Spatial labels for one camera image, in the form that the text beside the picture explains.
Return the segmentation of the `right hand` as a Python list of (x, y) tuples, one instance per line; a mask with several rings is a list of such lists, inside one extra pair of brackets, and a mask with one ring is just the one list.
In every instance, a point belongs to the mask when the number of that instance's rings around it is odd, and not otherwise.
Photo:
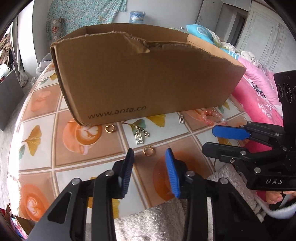
[(286, 191), (286, 192), (271, 192), (267, 191), (265, 193), (266, 202), (268, 204), (277, 204), (278, 202), (283, 200), (282, 195), (291, 195), (291, 197), (295, 197), (295, 191)]

